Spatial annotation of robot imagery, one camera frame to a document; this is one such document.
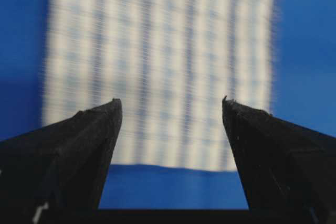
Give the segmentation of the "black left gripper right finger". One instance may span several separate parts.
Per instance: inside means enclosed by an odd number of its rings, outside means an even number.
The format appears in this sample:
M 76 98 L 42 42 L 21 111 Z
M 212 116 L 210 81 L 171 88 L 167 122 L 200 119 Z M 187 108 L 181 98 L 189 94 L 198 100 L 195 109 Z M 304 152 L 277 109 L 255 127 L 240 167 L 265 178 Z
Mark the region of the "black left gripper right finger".
M 247 210 L 228 223 L 335 223 L 335 138 L 222 100 Z

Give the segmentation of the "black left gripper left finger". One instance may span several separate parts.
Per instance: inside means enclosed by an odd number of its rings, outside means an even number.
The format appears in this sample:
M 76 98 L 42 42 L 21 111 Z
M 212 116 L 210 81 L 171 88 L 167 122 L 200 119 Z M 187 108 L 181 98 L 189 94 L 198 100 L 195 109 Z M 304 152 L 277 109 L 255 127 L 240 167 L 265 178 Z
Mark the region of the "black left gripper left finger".
M 105 223 L 98 210 L 122 103 L 79 111 L 1 142 L 1 223 Z

